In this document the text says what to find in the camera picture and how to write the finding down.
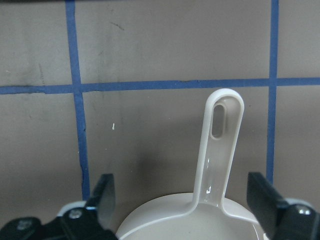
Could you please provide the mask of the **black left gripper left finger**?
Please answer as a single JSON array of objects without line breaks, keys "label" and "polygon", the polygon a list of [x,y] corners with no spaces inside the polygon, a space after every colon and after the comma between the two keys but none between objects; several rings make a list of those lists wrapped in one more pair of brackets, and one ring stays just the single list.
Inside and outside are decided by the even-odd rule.
[{"label": "black left gripper left finger", "polygon": [[84,206],[66,210],[52,221],[42,224],[37,217],[21,217],[0,229],[2,240],[115,240],[110,229],[99,223],[99,210],[106,201],[107,219],[115,210],[115,182],[111,173],[102,174]]}]

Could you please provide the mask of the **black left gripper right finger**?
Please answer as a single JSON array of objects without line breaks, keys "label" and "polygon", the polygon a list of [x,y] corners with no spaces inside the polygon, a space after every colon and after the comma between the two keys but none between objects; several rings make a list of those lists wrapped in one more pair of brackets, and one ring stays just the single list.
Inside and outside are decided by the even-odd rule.
[{"label": "black left gripper right finger", "polygon": [[320,213],[304,200],[282,197],[260,172],[248,173],[246,200],[269,240],[320,238]]}]

